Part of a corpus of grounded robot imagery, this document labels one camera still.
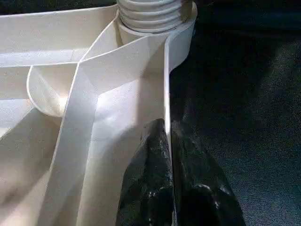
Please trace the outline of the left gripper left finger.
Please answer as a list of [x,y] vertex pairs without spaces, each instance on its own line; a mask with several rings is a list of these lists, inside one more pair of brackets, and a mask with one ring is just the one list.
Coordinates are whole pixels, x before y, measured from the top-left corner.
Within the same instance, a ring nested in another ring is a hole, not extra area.
[[165,121],[145,125],[139,146],[123,176],[118,226],[170,226],[174,182]]

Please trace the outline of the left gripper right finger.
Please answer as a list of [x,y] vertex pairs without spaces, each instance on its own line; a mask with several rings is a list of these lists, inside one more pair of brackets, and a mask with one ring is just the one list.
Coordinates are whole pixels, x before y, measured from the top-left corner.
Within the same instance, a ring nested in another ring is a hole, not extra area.
[[243,226],[239,202],[221,167],[184,122],[172,123],[177,224]]

